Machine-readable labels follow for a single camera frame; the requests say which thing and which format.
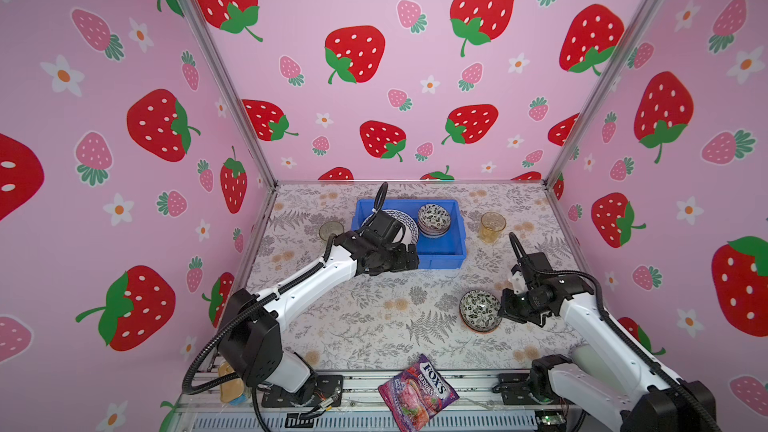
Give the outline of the zigzag rim white plate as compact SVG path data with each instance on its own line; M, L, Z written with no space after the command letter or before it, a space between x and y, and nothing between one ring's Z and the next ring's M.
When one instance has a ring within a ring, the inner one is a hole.
M418 243L420 231L416 221L411 216L397 209L385 209L384 212L402 224L402 230L393 239L394 243L405 245L416 245Z

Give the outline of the black leaf pattern red bowl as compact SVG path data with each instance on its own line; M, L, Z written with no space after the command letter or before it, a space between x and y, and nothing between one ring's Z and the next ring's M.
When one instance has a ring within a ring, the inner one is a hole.
M501 323L499 299L483 290L466 292L459 303L462 321L471 330L478 333L494 331Z

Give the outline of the black leaf pattern pink bowl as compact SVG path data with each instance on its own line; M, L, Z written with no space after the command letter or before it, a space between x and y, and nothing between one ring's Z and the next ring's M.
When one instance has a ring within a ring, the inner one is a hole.
M452 223L450 213L436 203L428 203L418 210L417 225L425 228L450 228Z

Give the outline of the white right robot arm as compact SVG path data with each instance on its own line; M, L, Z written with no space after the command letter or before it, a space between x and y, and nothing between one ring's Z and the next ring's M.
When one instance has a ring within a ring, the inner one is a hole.
M619 385L590 375L564 355L533 361L534 397L570 401L611 431L717 431L713 394L664 366L628 334L604 306L598 281L580 271L556 271L542 253L520 252L514 272L525 289L502 293L499 315L542 327L559 317L596 352Z

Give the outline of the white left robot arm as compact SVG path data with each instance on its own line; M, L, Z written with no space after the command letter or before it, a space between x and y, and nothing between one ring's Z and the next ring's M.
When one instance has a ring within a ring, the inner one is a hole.
M231 295L216 349L248 388L276 386L304 405L319 391L317 374L307 361L287 352L282 333L307 308L336 286L360 275L415 270L416 246L396 243L402 224L380 210L357 230L329 236L314 262L256 294Z

